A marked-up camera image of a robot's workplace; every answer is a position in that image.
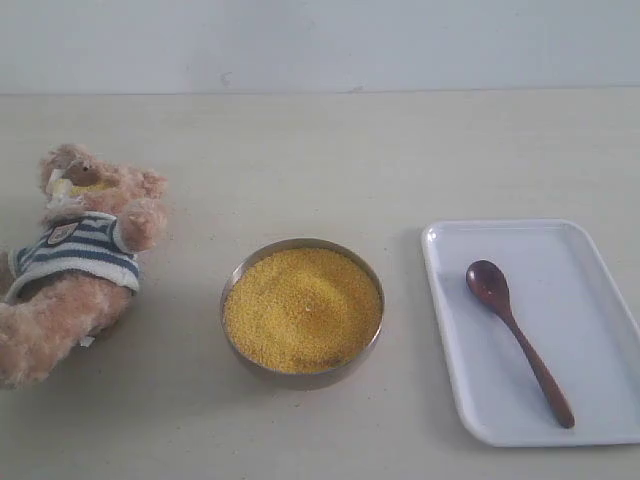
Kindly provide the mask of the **dark wooden spoon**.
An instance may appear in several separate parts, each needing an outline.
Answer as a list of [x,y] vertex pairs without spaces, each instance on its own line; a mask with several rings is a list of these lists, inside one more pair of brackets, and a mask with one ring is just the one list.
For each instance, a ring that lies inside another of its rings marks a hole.
[[489,260],[477,260],[467,268],[465,280],[476,299],[493,312],[514,336],[556,422],[564,429],[574,428],[575,417],[569,402],[513,315],[510,290],[502,270]]

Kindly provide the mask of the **plush teddy bear striped shirt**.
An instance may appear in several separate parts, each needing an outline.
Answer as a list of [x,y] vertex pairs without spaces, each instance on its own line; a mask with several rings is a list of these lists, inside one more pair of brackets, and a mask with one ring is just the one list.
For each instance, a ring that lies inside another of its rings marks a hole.
[[167,227],[158,173],[62,144],[39,164],[41,233],[1,254],[1,386],[44,380],[114,325],[140,288],[138,256]]

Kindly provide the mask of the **metal bowl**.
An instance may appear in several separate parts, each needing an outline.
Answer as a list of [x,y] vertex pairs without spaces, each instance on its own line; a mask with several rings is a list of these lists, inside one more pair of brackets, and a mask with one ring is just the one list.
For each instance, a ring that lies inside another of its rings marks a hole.
[[[321,371],[313,374],[286,374],[284,372],[279,372],[276,370],[270,370],[266,367],[263,367],[247,357],[245,357],[232,343],[229,338],[228,332],[226,330],[225,320],[224,320],[224,304],[229,296],[231,289],[235,286],[235,284],[240,280],[243,274],[245,274],[249,268],[254,266],[257,262],[262,259],[267,258],[268,256],[285,251],[288,249],[299,249],[299,248],[320,248],[320,249],[328,249],[335,251],[339,254],[342,254],[356,263],[359,267],[361,267],[371,278],[378,289],[378,293],[380,299],[382,300],[382,318],[380,321],[380,325],[378,327],[378,331],[374,335],[371,342],[365,347],[364,350],[361,351],[354,359],[349,361],[348,363],[336,367],[334,369],[329,369],[325,371]],[[222,331],[226,340],[234,352],[235,357],[239,360],[239,362],[252,374],[254,374],[258,378],[262,378],[266,381],[273,382],[275,384],[281,385],[285,388],[290,389],[318,389],[323,388],[325,386],[331,385],[333,383],[338,382],[342,378],[348,376],[352,370],[357,368],[369,355],[371,349],[375,345],[377,341],[382,323],[384,318],[384,309],[385,309],[385,297],[384,290],[382,288],[380,279],[378,278],[375,271],[370,267],[370,265],[364,261],[359,255],[349,250],[348,248],[337,244],[335,242],[331,242],[324,239],[318,238],[291,238],[286,240],[277,241],[275,243],[269,244],[265,247],[262,247],[255,252],[253,252],[249,257],[243,260],[232,272],[231,276],[227,280],[224,289],[221,294],[220,299],[220,323],[222,326]]]

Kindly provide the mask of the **yellow millet grains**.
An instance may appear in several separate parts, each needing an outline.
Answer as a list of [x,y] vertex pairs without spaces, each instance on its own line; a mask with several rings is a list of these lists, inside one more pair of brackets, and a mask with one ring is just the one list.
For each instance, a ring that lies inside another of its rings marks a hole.
[[251,361],[286,374],[313,374],[354,359],[371,342],[382,300],[348,257],[288,249],[242,275],[224,304],[229,338]]

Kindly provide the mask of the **white plastic tray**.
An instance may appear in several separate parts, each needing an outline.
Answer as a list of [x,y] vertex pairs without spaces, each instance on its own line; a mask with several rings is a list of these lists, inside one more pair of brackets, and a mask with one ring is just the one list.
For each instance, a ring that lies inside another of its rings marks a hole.
[[[635,444],[639,325],[591,237],[562,219],[437,222],[421,235],[454,401],[496,447]],[[516,320],[575,417],[554,419],[519,345],[471,293],[469,265],[504,273]]]

